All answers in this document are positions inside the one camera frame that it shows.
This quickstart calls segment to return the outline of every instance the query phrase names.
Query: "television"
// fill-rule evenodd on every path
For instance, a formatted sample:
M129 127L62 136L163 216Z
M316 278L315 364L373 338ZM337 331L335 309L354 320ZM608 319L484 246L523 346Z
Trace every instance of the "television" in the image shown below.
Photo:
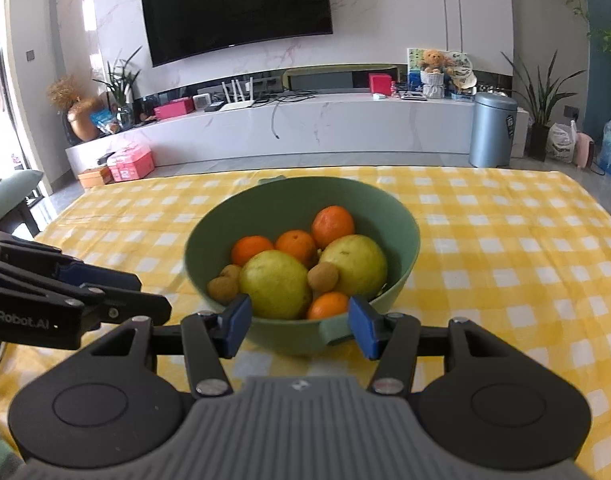
M332 34L330 0L141 0L153 66L230 46Z

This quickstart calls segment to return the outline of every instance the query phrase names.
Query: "metallic blue trash can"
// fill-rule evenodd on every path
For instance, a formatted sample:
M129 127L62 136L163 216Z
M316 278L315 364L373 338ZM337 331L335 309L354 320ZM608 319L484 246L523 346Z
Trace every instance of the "metallic blue trash can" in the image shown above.
M509 166L517 122L517 102L503 95L481 92L474 96L470 164L475 168Z

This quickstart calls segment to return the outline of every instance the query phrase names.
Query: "tablecloth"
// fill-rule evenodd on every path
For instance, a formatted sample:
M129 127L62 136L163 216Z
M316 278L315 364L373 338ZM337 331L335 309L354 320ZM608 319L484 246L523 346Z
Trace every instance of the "tablecloth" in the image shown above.
M359 179L405 204L421 229L421 253L396 309L435 326L469 317L575 384L593 413L578 463L611 480L611 217L561 173L381 166L141 180L92 189L38 239L88 263L136 272L145 291L166 295L170 322L179 322L206 307L183 270L192 228L227 197L278 174ZM9 350L0 371L0 425L19 387L68 354ZM351 374L366 384L375 368L353 342L313 358L244 342L223 362L235 388L267 374ZM161 358L159 374L187 390L182 357ZM422 358L413 389L441 374L440 358Z

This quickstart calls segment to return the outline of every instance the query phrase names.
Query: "tiled floor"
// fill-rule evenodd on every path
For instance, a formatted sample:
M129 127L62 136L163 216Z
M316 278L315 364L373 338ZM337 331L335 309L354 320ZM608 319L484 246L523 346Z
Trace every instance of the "tiled floor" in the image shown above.
M463 166L468 167L468 156L451 153L308 153L303 155L268 155L227 160L192 162L177 166L155 168L148 178L219 171L258 170L261 168L312 168L318 166ZM579 170L572 164L553 160L539 162L531 158L513 158L515 170L561 171L580 183L611 214L611 176L600 176L590 170ZM32 208L40 229L84 193L73 181Z

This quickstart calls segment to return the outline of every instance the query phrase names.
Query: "tangerine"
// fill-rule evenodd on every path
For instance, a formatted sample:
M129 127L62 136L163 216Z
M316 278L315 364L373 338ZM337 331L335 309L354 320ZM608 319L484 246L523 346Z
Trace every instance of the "tangerine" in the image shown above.
M246 236L234 244L230 257L234 265L243 267L253 256L272 249L272 242L265 236Z
M349 298L341 292L326 292L312 302L307 319L324 319L348 312Z
M314 217L311 228L317 247L325 249L338 238L354 234L354 220L346 208L331 205Z
M282 234L274 244L275 249L294 256L306 269L316 264L316 244L310 233L294 229Z

